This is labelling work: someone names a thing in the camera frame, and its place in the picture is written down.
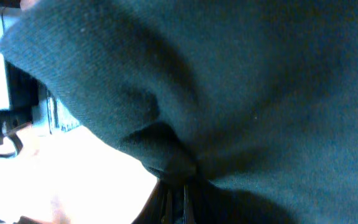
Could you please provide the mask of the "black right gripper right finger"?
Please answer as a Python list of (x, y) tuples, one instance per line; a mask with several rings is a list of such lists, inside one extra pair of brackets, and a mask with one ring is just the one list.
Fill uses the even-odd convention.
[(203, 224), (203, 196), (197, 186), (186, 184), (183, 189), (183, 220), (185, 224)]

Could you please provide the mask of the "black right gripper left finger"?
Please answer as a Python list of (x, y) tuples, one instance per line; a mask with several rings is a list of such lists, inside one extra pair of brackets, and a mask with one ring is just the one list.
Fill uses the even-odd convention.
[(161, 180), (157, 181), (132, 224), (173, 224), (173, 196), (169, 185)]

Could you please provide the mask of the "black t-shirt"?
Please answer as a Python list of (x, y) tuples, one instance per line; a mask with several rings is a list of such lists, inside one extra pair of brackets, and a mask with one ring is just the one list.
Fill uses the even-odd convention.
[(40, 1), (0, 53), (204, 223), (358, 223), (358, 1)]

